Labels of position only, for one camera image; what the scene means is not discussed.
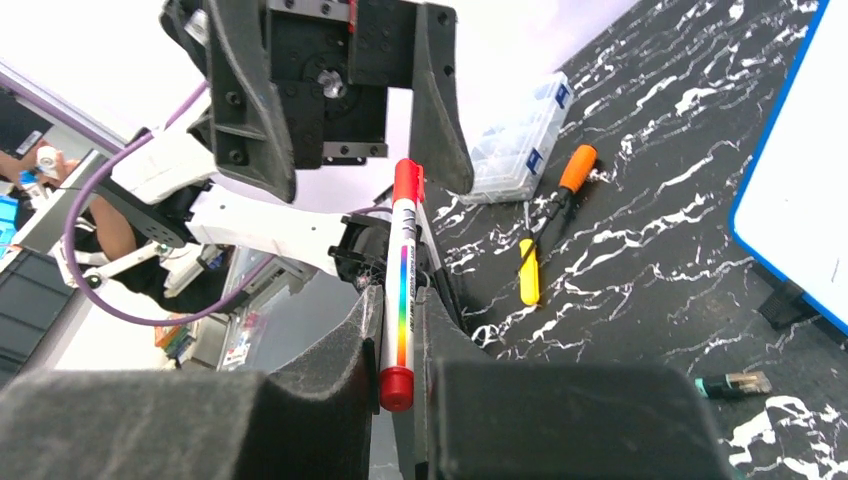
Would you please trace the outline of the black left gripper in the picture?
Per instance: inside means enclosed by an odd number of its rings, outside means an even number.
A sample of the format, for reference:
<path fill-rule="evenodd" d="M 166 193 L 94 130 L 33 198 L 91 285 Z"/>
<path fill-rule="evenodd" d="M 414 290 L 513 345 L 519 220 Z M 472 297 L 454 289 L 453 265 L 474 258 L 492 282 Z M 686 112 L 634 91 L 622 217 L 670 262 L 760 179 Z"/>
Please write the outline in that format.
<path fill-rule="evenodd" d="M 210 105 L 189 131 L 212 152 L 220 174 L 290 203 L 296 168 L 385 158 L 388 93 L 412 82 L 409 156 L 442 188 L 471 191 L 453 8 L 410 1 L 270 1 L 270 62 L 264 12 L 262 1 L 162 5 L 163 30 L 207 82 Z"/>

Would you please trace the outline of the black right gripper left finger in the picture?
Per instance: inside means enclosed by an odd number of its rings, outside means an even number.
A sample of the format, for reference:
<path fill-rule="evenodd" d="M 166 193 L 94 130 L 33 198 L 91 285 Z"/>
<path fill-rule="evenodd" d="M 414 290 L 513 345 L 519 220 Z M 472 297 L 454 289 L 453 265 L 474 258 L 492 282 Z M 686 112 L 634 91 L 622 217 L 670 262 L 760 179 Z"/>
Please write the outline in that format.
<path fill-rule="evenodd" d="M 5 479 L 364 479 L 383 291 L 281 368 L 54 371 L 1 393 Z"/>

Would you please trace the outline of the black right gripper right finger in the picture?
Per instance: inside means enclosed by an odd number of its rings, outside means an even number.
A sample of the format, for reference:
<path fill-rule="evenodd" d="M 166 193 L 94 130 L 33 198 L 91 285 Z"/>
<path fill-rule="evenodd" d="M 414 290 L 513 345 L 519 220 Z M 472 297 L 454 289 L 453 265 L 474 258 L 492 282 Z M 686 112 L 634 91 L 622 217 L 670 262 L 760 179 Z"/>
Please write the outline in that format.
<path fill-rule="evenodd" d="M 728 479 L 710 410 L 659 365 L 497 360 L 415 302 L 420 479 Z"/>

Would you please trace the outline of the white red whiteboard marker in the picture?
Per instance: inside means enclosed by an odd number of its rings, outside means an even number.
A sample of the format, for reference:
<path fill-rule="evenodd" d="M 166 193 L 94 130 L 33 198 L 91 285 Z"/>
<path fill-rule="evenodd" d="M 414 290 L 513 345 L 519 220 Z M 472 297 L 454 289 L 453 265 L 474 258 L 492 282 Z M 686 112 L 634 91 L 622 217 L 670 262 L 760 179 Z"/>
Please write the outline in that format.
<path fill-rule="evenodd" d="M 389 412 L 414 403 L 414 302 L 417 291 L 417 213 L 423 167 L 411 159 L 395 167 L 384 283 L 384 332 L 379 402 Z"/>

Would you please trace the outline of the blue framed whiteboard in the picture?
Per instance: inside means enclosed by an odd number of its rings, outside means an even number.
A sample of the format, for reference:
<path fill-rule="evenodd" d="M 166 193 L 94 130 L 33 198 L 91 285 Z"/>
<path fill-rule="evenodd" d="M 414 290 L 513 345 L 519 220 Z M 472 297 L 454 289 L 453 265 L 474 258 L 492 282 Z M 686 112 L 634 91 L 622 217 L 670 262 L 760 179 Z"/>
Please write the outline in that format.
<path fill-rule="evenodd" d="M 847 4 L 822 1 L 730 213 L 736 242 L 780 285 L 775 325 L 802 300 L 847 329 Z"/>

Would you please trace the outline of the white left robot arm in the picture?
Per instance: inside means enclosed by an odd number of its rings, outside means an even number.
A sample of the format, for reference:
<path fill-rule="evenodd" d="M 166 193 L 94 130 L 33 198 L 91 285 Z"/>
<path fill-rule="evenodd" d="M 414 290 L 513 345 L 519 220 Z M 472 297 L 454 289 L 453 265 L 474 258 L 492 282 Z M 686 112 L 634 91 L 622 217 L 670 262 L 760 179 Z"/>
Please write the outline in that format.
<path fill-rule="evenodd" d="M 401 264 L 398 223 L 423 225 L 427 183 L 471 190 L 455 83 L 457 15 L 415 1 L 168 1 L 161 26 L 203 74 L 202 145 L 138 193 L 95 175 L 147 238 L 238 245 L 358 284 Z M 393 219 L 296 209 L 296 174 L 329 160 L 384 158 L 388 94 L 413 95 Z"/>

